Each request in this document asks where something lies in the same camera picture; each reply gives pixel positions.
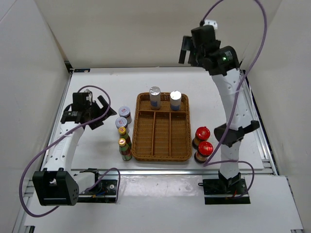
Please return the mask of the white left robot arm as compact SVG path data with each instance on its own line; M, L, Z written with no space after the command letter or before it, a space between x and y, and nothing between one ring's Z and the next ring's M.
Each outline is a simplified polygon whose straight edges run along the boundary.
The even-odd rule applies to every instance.
M159 94L160 108L153 110L148 93L137 96L135 114L111 107L102 93L93 99L92 86L72 94L72 103L61 116L58 139L41 171L33 174L38 200L43 206L74 206L77 203L115 203L120 182L105 179L97 168L75 171L72 161L79 140L108 159L161 164L181 163L191 157L190 104L185 94L174 107L171 95Z

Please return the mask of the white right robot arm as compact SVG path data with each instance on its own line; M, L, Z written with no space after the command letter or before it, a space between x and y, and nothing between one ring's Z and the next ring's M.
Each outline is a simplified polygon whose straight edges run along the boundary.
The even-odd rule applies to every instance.
M189 63L202 67L216 84L225 111L226 122L214 129L218 140L215 152L221 152L218 188L231 193L241 180L239 150L244 136L259 128L259 122L250 116L241 93L240 65L231 46L221 48L220 41L200 41L191 38Z

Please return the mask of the far grey-lid spice jar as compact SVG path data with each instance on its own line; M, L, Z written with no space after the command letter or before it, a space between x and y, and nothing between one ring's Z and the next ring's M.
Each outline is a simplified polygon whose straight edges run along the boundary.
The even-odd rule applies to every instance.
M124 117L127 120L127 123L130 124L132 122L131 111L127 106L122 106L119 108L119 116Z

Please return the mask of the grey-lid spice jar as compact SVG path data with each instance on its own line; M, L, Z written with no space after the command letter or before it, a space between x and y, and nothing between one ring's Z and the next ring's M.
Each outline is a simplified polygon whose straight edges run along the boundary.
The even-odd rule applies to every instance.
M129 132L129 128L128 128L128 122L127 119L124 117L119 117L115 120L115 125L117 127L117 129L119 129L120 127L124 127L126 129L127 132Z
M119 108L119 116L124 117L127 120L127 123L130 124L132 122L131 111L127 106L122 106Z

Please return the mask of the near grey-lid spice jar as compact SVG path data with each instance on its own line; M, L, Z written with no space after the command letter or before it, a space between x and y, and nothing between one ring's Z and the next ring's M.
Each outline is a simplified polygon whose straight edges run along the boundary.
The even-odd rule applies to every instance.
M128 128L128 122L127 119L124 117L119 117L115 120L115 125L117 127L117 129L119 129L120 127L124 127L126 129L127 132L129 132L129 128Z

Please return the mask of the far yellow-cap sauce bottle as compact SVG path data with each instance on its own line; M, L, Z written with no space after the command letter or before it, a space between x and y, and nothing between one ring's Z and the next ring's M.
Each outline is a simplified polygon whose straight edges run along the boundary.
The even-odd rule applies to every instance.
M128 146L131 147L132 146L131 138L130 138L128 132L127 132L127 129L125 127L119 127L118 128L118 132L119 132L120 138L125 139L125 141L128 144Z

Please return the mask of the yellow-cap sauce bottle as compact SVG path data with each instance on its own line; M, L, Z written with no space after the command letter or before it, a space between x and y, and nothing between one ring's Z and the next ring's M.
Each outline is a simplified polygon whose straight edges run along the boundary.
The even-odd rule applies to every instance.
M125 139L125 141L128 144L128 146L131 147L132 146L131 138L130 138L128 132L127 132L127 129L125 127L119 127L118 128L118 132L119 132L120 138Z
M124 161L131 160L132 159L131 148L127 144L126 140L124 138L120 138L118 140L118 145L119 145L119 152L122 156L122 159Z

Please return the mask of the near yellow-cap sauce bottle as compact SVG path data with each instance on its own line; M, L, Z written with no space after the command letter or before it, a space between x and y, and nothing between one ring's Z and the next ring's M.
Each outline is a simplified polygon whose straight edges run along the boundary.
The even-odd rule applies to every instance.
M131 148L127 144L126 140L124 138L120 138L118 140L118 145L119 145L119 152L122 156L122 159L124 161L131 160L132 159Z

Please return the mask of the brown wicker divided tray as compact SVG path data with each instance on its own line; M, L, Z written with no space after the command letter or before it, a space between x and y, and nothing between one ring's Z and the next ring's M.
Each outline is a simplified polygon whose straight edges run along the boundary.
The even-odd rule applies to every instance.
M151 108L149 93L137 96L132 155L143 162L185 162L192 156L190 105L182 94L181 108L170 107L169 92L161 93L159 110Z

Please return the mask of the far red-lid sauce jar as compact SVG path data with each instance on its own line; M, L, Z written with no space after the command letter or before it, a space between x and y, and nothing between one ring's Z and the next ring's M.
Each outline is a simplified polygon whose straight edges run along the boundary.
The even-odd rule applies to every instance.
M207 141L210 138L210 130L206 126L199 127L195 132L195 137L192 140L192 146L197 150L201 142Z

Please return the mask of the red-lid sauce jar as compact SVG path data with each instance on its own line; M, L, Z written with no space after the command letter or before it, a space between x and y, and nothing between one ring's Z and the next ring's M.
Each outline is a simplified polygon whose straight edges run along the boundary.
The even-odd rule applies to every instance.
M194 154L194 159L196 162L202 164L207 161L207 158L212 155L213 151L213 145L210 142L203 141L199 144L198 149Z
M192 140L192 146L197 150L201 142L207 141L210 138L210 130L206 126L199 127L195 132L195 137Z

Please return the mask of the near red-lid sauce jar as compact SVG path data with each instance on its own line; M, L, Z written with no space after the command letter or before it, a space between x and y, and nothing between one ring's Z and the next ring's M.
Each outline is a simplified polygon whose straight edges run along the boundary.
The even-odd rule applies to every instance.
M203 141L199 144L198 149L194 154L194 159L196 162L202 164L207 161L207 158L212 155L213 151L213 145L210 142Z

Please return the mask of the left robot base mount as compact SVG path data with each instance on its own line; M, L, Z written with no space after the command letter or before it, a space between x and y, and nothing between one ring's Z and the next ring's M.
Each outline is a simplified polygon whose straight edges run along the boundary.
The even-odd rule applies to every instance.
M117 172L118 178L104 179L104 176L110 171ZM78 203L117 203L121 181L121 173L117 168L110 168L102 175L94 168L88 168L80 173L93 174L94 176L91 178L94 182L92 186L87 187L84 193L79 195Z

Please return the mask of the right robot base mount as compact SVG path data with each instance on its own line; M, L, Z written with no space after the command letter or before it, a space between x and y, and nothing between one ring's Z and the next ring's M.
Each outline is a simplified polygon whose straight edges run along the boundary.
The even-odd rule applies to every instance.
M245 179L226 187L220 179L203 179L198 183L203 188L205 205L250 204Z

